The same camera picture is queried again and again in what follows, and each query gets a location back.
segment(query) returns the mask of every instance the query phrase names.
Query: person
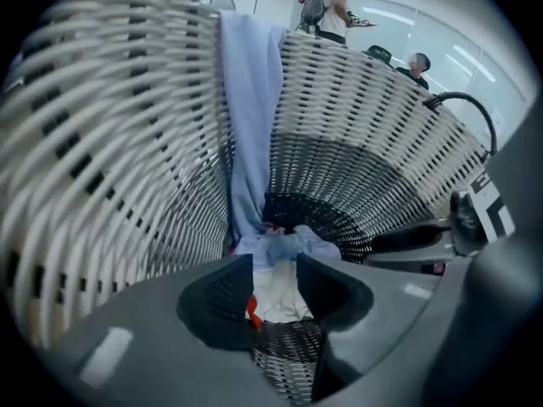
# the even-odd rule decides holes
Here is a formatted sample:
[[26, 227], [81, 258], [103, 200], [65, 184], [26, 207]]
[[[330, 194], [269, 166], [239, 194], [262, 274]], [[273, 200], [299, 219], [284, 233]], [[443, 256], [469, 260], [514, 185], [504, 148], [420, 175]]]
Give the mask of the person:
[[368, 20], [353, 24], [353, 19], [348, 14], [347, 0], [324, 0], [324, 6], [327, 10], [315, 27], [315, 34], [319, 37], [345, 44], [345, 36], [350, 27], [373, 26]]
[[396, 68], [398, 72], [401, 72], [403, 75], [407, 75], [410, 79], [415, 81], [418, 85], [424, 87], [428, 90], [428, 82], [423, 79], [423, 72], [426, 72], [430, 69], [430, 59], [428, 56], [423, 53], [415, 53], [411, 60], [409, 61], [409, 70], [405, 68]]

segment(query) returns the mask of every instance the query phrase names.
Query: woven basket wall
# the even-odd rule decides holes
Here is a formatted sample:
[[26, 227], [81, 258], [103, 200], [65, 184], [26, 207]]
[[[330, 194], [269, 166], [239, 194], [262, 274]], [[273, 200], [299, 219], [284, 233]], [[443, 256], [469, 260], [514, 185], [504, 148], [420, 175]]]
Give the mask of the woven basket wall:
[[[34, 344], [135, 282], [226, 254], [235, 146], [219, 24], [188, 0], [58, 0], [24, 42], [7, 82], [25, 85], [0, 108], [0, 260]], [[429, 112], [409, 79], [330, 42], [289, 34], [282, 55], [265, 220], [306, 223], [357, 262], [376, 234], [447, 214], [484, 153], [448, 109]], [[255, 339], [295, 404], [318, 330]]]

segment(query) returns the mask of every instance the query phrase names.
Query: backpack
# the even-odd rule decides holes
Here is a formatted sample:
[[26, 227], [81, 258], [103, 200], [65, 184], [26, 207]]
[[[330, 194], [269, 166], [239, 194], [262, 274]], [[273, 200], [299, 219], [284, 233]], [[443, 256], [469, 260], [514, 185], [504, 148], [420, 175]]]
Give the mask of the backpack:
[[304, 4], [302, 7], [302, 23], [308, 25], [316, 25], [327, 10], [327, 7], [324, 6], [324, 0], [300, 0]]

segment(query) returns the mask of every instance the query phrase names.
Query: black shirt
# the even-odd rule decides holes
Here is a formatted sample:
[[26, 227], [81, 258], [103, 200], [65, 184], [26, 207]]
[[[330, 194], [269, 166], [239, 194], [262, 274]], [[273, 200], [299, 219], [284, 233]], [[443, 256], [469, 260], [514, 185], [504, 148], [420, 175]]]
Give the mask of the black shirt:
[[415, 78], [413, 77], [412, 73], [409, 70], [406, 70], [405, 68], [396, 68], [398, 72], [401, 72], [403, 75], [407, 75], [410, 79], [415, 81], [415, 83], [418, 83], [420, 86], [424, 87], [424, 89], [428, 90], [429, 86], [426, 80], [424, 80], [422, 77]]

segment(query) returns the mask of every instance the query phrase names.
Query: black cable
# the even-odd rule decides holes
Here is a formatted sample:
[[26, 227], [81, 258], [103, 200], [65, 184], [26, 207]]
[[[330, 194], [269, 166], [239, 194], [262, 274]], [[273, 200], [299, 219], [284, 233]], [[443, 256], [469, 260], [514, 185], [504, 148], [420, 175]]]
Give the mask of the black cable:
[[483, 104], [481, 104], [471, 95], [464, 92], [443, 92], [431, 97], [430, 99], [427, 99], [426, 101], [423, 101], [423, 105], [434, 111], [447, 99], [463, 99], [479, 109], [479, 112], [481, 112], [481, 114], [484, 116], [484, 120], [486, 120], [486, 125], [489, 127], [490, 130], [490, 151], [488, 152], [488, 155], [490, 157], [494, 157], [497, 152], [498, 142], [495, 136], [494, 123], [492, 122], [492, 118], [490, 118], [489, 112], [486, 111]]

